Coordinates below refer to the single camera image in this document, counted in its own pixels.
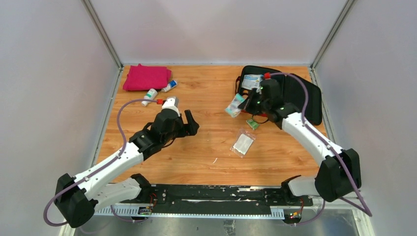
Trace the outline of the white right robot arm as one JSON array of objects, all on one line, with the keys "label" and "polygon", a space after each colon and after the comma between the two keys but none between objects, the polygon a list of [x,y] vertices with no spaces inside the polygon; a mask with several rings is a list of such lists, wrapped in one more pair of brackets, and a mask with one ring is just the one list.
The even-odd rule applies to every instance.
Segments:
[{"label": "white right robot arm", "polygon": [[304,195],[319,196],[327,202],[352,192],[359,196],[358,153],[352,148],[342,148],[320,133],[305,117],[306,105],[299,109],[293,103],[284,102],[278,81],[264,79],[262,75],[254,77],[240,82],[247,98],[239,108],[253,115],[263,113],[268,121],[295,138],[319,165],[314,177],[295,176],[282,182],[283,203],[294,205]]}]

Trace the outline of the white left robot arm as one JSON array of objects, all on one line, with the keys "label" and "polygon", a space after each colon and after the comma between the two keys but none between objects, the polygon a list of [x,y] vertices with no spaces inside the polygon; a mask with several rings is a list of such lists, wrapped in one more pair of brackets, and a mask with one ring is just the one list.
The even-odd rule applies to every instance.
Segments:
[{"label": "white left robot arm", "polygon": [[141,174],[133,174],[126,180],[110,182],[127,169],[141,164],[152,155],[169,146],[173,140],[197,134],[199,124],[190,110],[180,113],[164,108],[142,130],[114,154],[96,166],[73,177],[62,175],[57,182],[55,206],[72,228],[87,223],[99,210],[126,200],[148,203],[151,184]]}]

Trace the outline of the black red medicine case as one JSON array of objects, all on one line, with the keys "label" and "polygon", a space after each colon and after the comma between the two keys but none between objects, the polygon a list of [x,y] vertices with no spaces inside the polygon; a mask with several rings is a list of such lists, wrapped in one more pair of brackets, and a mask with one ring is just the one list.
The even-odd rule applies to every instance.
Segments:
[{"label": "black red medicine case", "polygon": [[[261,66],[254,66],[254,65],[247,65],[245,66],[242,71],[241,75],[237,77],[235,82],[235,93],[240,94],[241,96],[246,96],[251,92],[251,90],[241,88],[241,83],[243,80],[244,75],[246,74],[259,74],[264,75],[266,73],[280,73],[279,70],[261,67]],[[313,125],[320,125],[322,123],[323,113],[322,113],[322,95],[320,88],[303,79],[301,76],[297,74],[293,74],[297,78],[299,78],[306,87],[308,93],[308,103],[305,110],[305,117],[307,120]],[[298,109],[302,109],[305,101],[305,94],[303,91],[302,86],[293,78],[288,75],[273,75],[271,77],[275,79],[281,87],[283,101],[285,103],[292,103]]]}]

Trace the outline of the teal edged small packet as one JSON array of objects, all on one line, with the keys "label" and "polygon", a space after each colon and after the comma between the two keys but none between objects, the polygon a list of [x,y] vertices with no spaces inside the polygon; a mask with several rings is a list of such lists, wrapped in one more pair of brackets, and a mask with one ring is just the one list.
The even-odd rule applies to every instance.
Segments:
[{"label": "teal edged small packet", "polygon": [[241,112],[241,108],[239,108],[239,105],[243,103],[244,101],[245,99],[240,94],[237,93],[234,96],[231,103],[225,108],[225,112],[228,115],[230,115],[232,118],[237,117]]}]

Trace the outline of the white blue paper packet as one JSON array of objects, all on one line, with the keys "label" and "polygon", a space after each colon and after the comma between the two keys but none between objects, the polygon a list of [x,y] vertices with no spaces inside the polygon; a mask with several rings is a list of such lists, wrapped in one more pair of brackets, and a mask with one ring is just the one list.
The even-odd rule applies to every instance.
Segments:
[{"label": "white blue paper packet", "polygon": [[252,89],[259,90],[260,82],[262,81],[262,79],[263,79],[263,75],[246,74],[243,77],[241,88],[247,89],[247,90],[252,90]]}]

